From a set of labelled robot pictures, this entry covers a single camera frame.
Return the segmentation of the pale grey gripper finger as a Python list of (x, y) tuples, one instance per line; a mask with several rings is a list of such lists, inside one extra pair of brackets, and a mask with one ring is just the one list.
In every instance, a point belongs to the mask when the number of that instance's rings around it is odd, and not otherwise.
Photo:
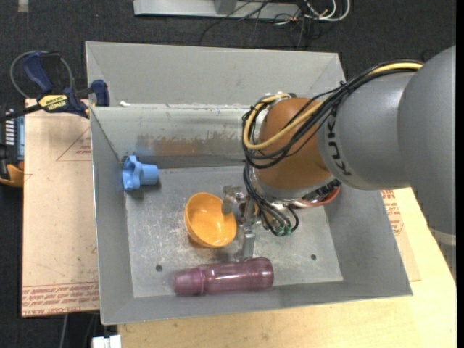
[(236, 186), (223, 187), (223, 203), (222, 213), (224, 215), (231, 214), (233, 211), (233, 204), (236, 201), (238, 188)]
[(256, 235), (252, 232), (244, 232), (240, 239), (239, 259), (248, 260), (254, 256), (254, 243)]

